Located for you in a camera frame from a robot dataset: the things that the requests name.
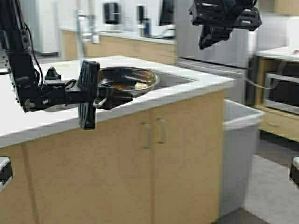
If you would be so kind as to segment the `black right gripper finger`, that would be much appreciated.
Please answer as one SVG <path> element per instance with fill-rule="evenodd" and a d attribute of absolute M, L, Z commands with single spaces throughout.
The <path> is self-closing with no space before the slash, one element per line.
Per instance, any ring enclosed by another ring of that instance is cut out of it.
<path fill-rule="evenodd" d="M 204 25 L 200 35 L 199 49 L 211 47 L 218 41 L 218 39 L 219 33 L 217 30 L 210 25 Z"/>
<path fill-rule="evenodd" d="M 216 41 L 227 41 L 230 38 L 233 28 L 231 27 L 216 27 Z"/>

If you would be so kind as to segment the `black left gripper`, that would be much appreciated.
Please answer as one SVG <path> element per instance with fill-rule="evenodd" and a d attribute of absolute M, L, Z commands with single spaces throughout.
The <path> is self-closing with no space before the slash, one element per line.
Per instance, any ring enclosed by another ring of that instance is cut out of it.
<path fill-rule="evenodd" d="M 129 103 L 133 96 L 129 93 L 115 93 L 108 84 L 97 87 L 98 109 L 111 110 Z M 36 112 L 56 105 L 73 105 L 81 102 L 81 89 L 75 79 L 63 81 L 54 67 L 50 67 L 43 86 L 28 85 L 22 89 L 22 108 L 24 112 Z"/>

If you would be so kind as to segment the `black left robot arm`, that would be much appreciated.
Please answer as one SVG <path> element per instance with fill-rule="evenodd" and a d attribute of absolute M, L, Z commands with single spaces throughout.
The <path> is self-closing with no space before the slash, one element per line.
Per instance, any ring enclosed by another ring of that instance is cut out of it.
<path fill-rule="evenodd" d="M 105 98 L 116 105 L 133 100 L 129 94 L 120 91 L 111 93 L 99 87 L 100 64 L 95 61 L 82 62 L 78 80 L 63 81 L 56 70 L 50 68 L 48 74 L 55 79 L 46 81 L 42 70 L 34 68 L 36 57 L 31 49 L 32 35 L 17 0 L 0 2 L 0 43 L 9 63 L 8 74 L 24 112 L 40 111 L 56 105 L 93 104 Z"/>

